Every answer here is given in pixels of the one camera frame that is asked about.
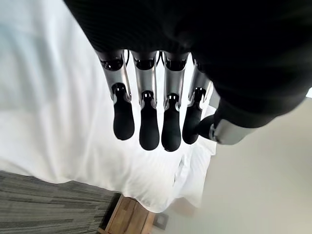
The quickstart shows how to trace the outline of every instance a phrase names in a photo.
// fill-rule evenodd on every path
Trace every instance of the black fingertip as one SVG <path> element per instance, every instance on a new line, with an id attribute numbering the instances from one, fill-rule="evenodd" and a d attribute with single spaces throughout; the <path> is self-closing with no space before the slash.
<path id="1" fill-rule="evenodd" d="M 141 110 L 141 128 L 139 142 L 144 150 L 153 150 L 159 144 L 159 130 L 157 110 L 152 106 L 153 98 L 144 98 L 144 107 Z"/>
<path id="2" fill-rule="evenodd" d="M 121 86 L 115 90 L 117 101 L 114 104 L 114 133 L 120 140 L 127 140 L 135 132 L 131 103 L 126 101 L 126 91 Z"/>
<path id="3" fill-rule="evenodd" d="M 198 139 L 197 126 L 200 123 L 201 113 L 202 109 L 197 102 L 189 106 L 186 110 L 182 137 L 187 144 L 191 145 Z"/>
<path id="4" fill-rule="evenodd" d="M 214 123 L 214 116 L 205 117 L 197 126 L 197 133 L 202 137 L 209 139 L 209 130 L 211 125 Z"/>
<path id="5" fill-rule="evenodd" d="M 179 118 L 180 113 L 175 106 L 170 106 L 164 112 L 164 125 L 162 127 L 161 143 L 166 151 L 173 152 L 181 144 L 181 132 Z"/>

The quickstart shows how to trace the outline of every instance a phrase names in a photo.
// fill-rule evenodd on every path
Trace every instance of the prosthetic hand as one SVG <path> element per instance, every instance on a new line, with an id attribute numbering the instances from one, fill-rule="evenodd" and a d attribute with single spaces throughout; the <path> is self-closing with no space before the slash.
<path id="1" fill-rule="evenodd" d="M 306 1 L 65 3 L 103 66 L 115 111 L 114 132 L 121 140 L 134 133 L 122 50 L 132 51 L 141 106 L 139 142 L 146 150 L 159 143 L 156 51 L 164 53 L 161 143 L 167 151 L 176 150 L 181 143 L 179 108 L 189 53 L 196 63 L 182 130 L 188 144 L 199 135 L 220 144 L 236 144 L 294 109 L 312 86 L 312 24 Z M 201 105 L 212 83 L 220 103 L 213 116 L 201 120 Z"/>

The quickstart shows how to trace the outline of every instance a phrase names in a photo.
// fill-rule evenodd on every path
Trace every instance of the wall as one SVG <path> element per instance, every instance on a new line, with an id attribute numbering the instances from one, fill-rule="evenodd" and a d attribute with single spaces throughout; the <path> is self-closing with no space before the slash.
<path id="1" fill-rule="evenodd" d="M 170 208 L 153 234 L 312 234 L 312 99 L 235 146 L 218 146 L 202 209 Z"/>

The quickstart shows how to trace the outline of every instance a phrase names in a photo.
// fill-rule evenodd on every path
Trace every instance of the wooden furniture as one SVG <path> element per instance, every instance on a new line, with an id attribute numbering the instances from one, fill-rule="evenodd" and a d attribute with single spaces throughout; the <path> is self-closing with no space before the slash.
<path id="1" fill-rule="evenodd" d="M 146 210 L 137 201 L 120 196 L 107 227 L 97 231 L 100 234 L 149 234 L 154 217 L 154 213 Z"/>

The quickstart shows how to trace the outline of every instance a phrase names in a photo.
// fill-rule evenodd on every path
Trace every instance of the bed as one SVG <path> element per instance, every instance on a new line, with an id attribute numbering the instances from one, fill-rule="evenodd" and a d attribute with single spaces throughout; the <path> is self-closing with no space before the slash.
<path id="1" fill-rule="evenodd" d="M 0 170 L 50 183 L 74 180 L 118 191 L 155 213 L 179 197 L 200 206 L 215 142 L 199 137 L 193 145 L 182 142 L 172 153 L 161 144 L 150 152 L 140 147 L 132 58 L 127 71 L 136 129 L 131 139 L 117 140 L 103 69 L 61 0 L 0 2 L 0 71 Z M 192 72 L 189 58 L 181 126 Z M 156 75 L 162 87 L 161 63 Z M 157 92 L 161 132 L 162 90 Z M 215 111 L 208 103 L 205 116 Z"/>

